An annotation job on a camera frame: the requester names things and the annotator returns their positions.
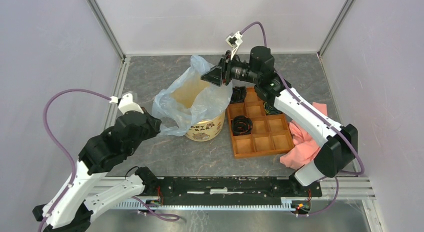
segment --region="clear plastic bag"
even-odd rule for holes
[[[230,103],[233,85],[215,86],[200,76],[209,71],[212,64],[193,55],[190,67],[169,88],[154,98],[151,114],[156,118],[170,118],[177,126],[166,127],[162,123],[159,135],[183,136],[189,128],[202,120],[212,120]]]

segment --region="cable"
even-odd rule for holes
[[[135,200],[137,200],[138,202],[140,202],[150,213],[148,213],[148,215],[154,215],[157,218],[163,220],[163,221],[167,221],[167,222],[175,222],[177,220],[179,220],[181,217],[179,217],[176,214],[171,214],[171,213],[155,213],[152,209],[149,208],[149,206],[147,206],[146,203],[143,202],[143,200],[137,198],[136,196],[131,197]]]
[[[282,111],[278,110],[277,108],[275,108],[273,105],[264,102],[263,103],[263,108],[265,109],[265,113],[267,115],[276,115],[276,114],[281,114]]]
[[[253,129],[253,122],[250,118],[239,115],[232,120],[231,128],[234,136],[250,134]]]
[[[253,22],[251,24],[249,24],[247,27],[245,27],[240,34],[243,34],[247,29],[249,29],[251,26],[258,24],[260,26],[260,28],[262,29],[262,36],[263,36],[263,43],[265,44],[265,47],[267,46],[267,39],[265,36],[265,30],[264,27],[262,26],[262,24],[260,22]],[[315,115],[315,117],[317,117],[319,120],[321,120],[325,125],[327,125],[329,128],[331,128],[338,136],[340,136],[340,138],[347,144],[347,146],[349,147],[349,149],[351,150],[352,154],[355,156],[355,158],[357,159],[359,166],[360,166],[360,171],[359,172],[350,172],[350,171],[346,171],[346,170],[341,170],[341,172],[343,173],[347,173],[347,174],[352,174],[352,175],[362,175],[365,173],[365,167],[364,167],[364,163],[362,162],[361,158],[358,155],[358,152],[355,150],[355,148],[353,147],[353,145],[349,142],[349,140],[339,131],[337,130],[337,128],[332,127],[332,125],[323,117],[321,117],[321,115],[319,115],[317,112],[315,112],[314,109],[312,109],[311,107],[309,107],[307,104],[303,103],[301,101],[300,98],[298,98],[293,91],[289,88],[289,86],[287,85],[286,81],[284,80],[283,75],[281,75],[276,69],[274,69],[275,73],[277,73],[277,75],[279,76],[279,78],[282,81],[282,84],[284,85],[284,88],[286,90],[288,90],[288,92],[293,96],[294,99],[296,99],[296,101],[298,103],[300,103],[302,106],[304,106],[308,111],[310,111],[312,114]]]
[[[129,173],[131,170],[135,169],[135,168],[140,168],[140,167],[138,167],[138,166],[134,166],[134,167],[130,168],[130,169],[127,171],[127,173],[125,174],[124,179],[127,179],[127,175],[128,175],[128,173]]]
[[[312,192],[311,189],[309,188],[307,191],[307,202],[310,202],[312,199]]]
[[[162,192],[160,191],[161,190],[161,187],[160,186],[158,186],[157,187],[157,197],[160,199],[160,204],[161,205],[163,205],[164,204],[164,195],[162,194]]]
[[[241,32],[240,32],[240,34],[242,34],[243,35],[243,33],[245,33],[245,31],[247,31],[249,28],[251,28],[253,25],[259,25],[260,26],[260,29],[262,30],[262,35],[263,35],[263,45],[266,47],[267,46],[267,38],[266,38],[266,36],[265,36],[265,30],[264,30],[264,27],[262,26],[262,23],[260,23],[260,22],[253,22],[253,23],[251,23],[251,24],[249,24],[247,27],[245,27]]]
[[[339,191],[338,191],[339,190],[339,180],[336,177],[334,177],[334,179],[335,179],[335,190],[336,191],[335,191],[334,198],[332,199],[332,201],[325,208],[323,208],[321,210],[318,210],[318,211],[315,211],[315,212],[312,212],[312,213],[308,213],[308,214],[297,214],[296,217],[298,217],[298,216],[308,217],[308,216],[311,216],[311,215],[320,214],[320,213],[326,211],[327,209],[329,209],[331,206],[333,206],[334,202],[337,199],[337,195],[339,194]]]
[[[75,180],[75,176],[76,176],[76,172],[77,172],[77,167],[75,166],[75,162],[72,159],[71,155],[69,154],[69,152],[65,149],[65,147],[63,147],[63,145],[56,139],[56,137],[53,135],[52,131],[50,130],[49,124],[47,123],[47,111],[49,110],[50,104],[52,104],[52,102],[58,98],[59,96],[65,94],[65,93],[70,93],[70,92],[84,92],[84,93],[90,93],[96,96],[99,96],[101,98],[104,98],[106,100],[111,100],[110,97],[105,96],[103,94],[100,93],[96,93],[94,91],[91,90],[87,90],[87,89],[80,89],[80,88],[74,88],[74,89],[68,89],[68,90],[64,90],[61,91],[59,93],[57,93],[56,95],[54,95],[52,98],[50,98],[50,100],[46,103],[43,113],[42,113],[42,122],[44,124],[44,129],[46,130],[47,134],[49,135],[49,137],[53,140],[53,142],[62,150],[62,152],[65,154],[65,156],[67,157],[67,159],[69,160],[69,163],[71,165],[72,168],[72,172],[70,174],[70,180],[68,183],[68,186],[66,186],[63,191],[59,194],[59,196],[57,197],[57,199],[53,202],[53,204],[51,205],[50,209],[47,211],[46,216],[42,219],[39,227],[38,227],[38,232],[41,232],[43,229],[43,225],[46,222],[46,220],[48,219],[49,215],[52,213],[52,211],[54,210],[54,208],[56,208],[56,205],[60,202],[60,200],[63,198],[63,196],[66,194],[66,192],[69,190],[70,187],[72,187],[74,180]]]

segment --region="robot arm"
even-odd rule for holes
[[[249,62],[242,62],[237,55],[234,56],[231,51],[227,51],[218,65],[202,75],[201,79],[217,86],[228,85],[231,79],[254,83],[254,89],[262,100],[289,115],[311,134],[321,149],[313,161],[290,176],[298,186],[308,186],[323,177],[335,177],[355,159],[349,145],[357,150],[357,129],[351,124],[343,127],[322,114],[284,80],[285,86],[274,71],[274,57],[271,55],[271,50],[257,46],[250,51]],[[348,140],[349,145],[339,133]]]
[[[131,93],[120,99],[111,97],[117,103],[122,116],[114,126],[88,140],[76,162],[76,176],[70,184],[71,176],[48,204],[38,205],[32,211],[37,221],[46,218],[44,231],[85,231],[102,213],[119,202],[145,191],[148,172],[140,168],[122,183],[94,196],[88,194],[112,168],[131,156],[144,140],[159,133],[161,121],[153,118],[133,101]],[[54,210],[47,211],[62,191],[69,187]]]

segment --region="white cable clip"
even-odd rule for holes
[[[236,54],[237,50],[239,49],[240,45],[243,43],[242,40],[243,35],[239,32],[236,32],[235,34],[230,34],[226,39],[226,43],[232,48],[231,49],[231,60],[233,59],[234,55]]]
[[[116,104],[118,104],[118,97],[111,96],[109,103],[116,103]]]

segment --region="orange tray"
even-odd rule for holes
[[[257,97],[254,88],[247,88],[244,103],[229,104],[226,113],[235,158],[288,153],[295,146],[286,116],[266,115],[264,102]],[[252,120],[251,134],[233,135],[232,120],[239,115]]]

